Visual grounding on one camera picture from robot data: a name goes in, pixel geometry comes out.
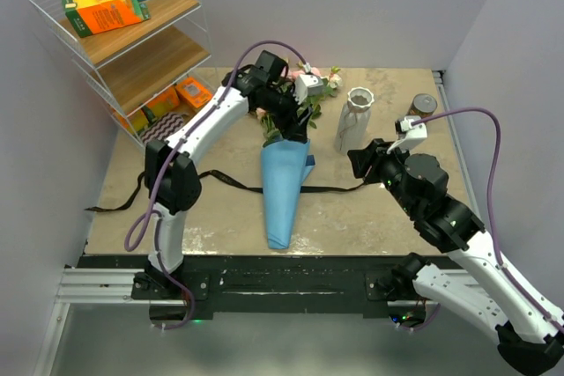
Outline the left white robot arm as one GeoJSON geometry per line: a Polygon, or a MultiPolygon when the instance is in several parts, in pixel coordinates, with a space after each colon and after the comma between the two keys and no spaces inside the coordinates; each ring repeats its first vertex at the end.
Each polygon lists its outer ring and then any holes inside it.
{"type": "Polygon", "coordinates": [[[196,302],[194,292],[182,281],[182,239],[187,213],[202,193],[197,166],[208,150],[243,116],[256,111],[271,116],[282,139],[305,144],[314,112],[308,100],[322,89],[323,81],[309,63],[293,76],[287,61],[264,50],[254,63],[237,62],[189,123],[146,145],[149,203],[128,230],[124,247],[135,250],[148,228],[154,228],[153,248],[143,272],[151,290],[164,299],[196,302]]]}

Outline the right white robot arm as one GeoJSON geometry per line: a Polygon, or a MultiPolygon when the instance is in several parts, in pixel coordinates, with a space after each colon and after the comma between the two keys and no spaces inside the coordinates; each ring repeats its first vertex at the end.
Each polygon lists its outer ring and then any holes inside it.
{"type": "Polygon", "coordinates": [[[501,357],[523,375],[541,375],[563,357],[563,312],[495,253],[483,222],[447,190],[449,175],[436,157],[410,154],[376,138],[347,153],[355,178],[381,183],[412,221],[419,236],[462,267],[473,291],[410,253],[375,287],[388,300],[431,299],[481,330],[501,357]]]}

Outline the small pink rose stem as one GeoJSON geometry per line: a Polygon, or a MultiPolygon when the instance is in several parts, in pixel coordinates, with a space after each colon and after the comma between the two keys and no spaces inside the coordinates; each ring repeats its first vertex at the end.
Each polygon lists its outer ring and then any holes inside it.
{"type": "MultiPolygon", "coordinates": [[[[292,83],[293,83],[293,78],[294,78],[294,75],[293,75],[294,72],[296,72],[296,71],[292,71],[292,72],[290,73],[290,79],[292,80],[292,83]]],[[[313,73],[313,74],[317,75],[316,72],[313,71],[313,68],[312,68],[309,72],[306,72],[306,73],[313,73]]],[[[313,119],[313,120],[314,120],[314,119],[317,119],[317,118],[321,115],[321,103],[322,103],[322,100],[319,99],[319,96],[320,96],[320,94],[319,94],[319,95],[316,95],[316,96],[308,97],[302,104],[298,104],[298,103],[296,102],[297,105],[298,105],[297,115],[298,115],[299,112],[302,112],[307,106],[312,106],[312,107],[314,108],[314,112],[313,112],[313,114],[312,114],[312,116],[311,116],[310,119],[313,119]]]]}

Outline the blue wrapping paper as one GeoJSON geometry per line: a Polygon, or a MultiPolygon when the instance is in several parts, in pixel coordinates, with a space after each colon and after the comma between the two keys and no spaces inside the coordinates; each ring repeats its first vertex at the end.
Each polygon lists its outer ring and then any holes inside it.
{"type": "Polygon", "coordinates": [[[261,150],[263,213],[268,247],[290,246],[301,186],[315,166],[310,142],[279,140],[261,150]]]}

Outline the black ribbon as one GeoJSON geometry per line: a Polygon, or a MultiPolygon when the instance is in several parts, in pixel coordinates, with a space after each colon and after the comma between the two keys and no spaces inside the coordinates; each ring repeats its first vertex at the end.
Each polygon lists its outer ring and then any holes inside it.
{"type": "MultiPolygon", "coordinates": [[[[217,169],[212,169],[204,171],[198,175],[198,178],[202,180],[203,178],[211,176],[218,181],[227,184],[230,187],[238,188],[252,193],[262,194],[262,187],[248,187],[241,182],[237,181],[233,177],[221,172],[217,169]]],[[[100,206],[91,206],[85,208],[85,211],[97,212],[97,213],[109,213],[115,211],[127,210],[137,198],[138,193],[141,189],[141,182],[145,180],[145,172],[142,172],[137,177],[137,186],[131,193],[130,197],[120,206],[114,208],[103,208],[100,206]]],[[[362,182],[361,184],[351,187],[351,188],[341,188],[341,187],[331,187],[331,186],[301,186],[300,192],[302,194],[321,194],[321,193],[348,193],[353,192],[357,189],[365,187],[367,184],[362,182]]],[[[181,209],[182,206],[187,206],[190,208],[196,203],[197,198],[202,192],[202,184],[196,182],[196,176],[192,175],[188,177],[188,181],[176,181],[169,177],[164,177],[160,183],[160,188],[156,196],[157,200],[163,200],[165,205],[172,205],[173,212],[181,209]]]]}

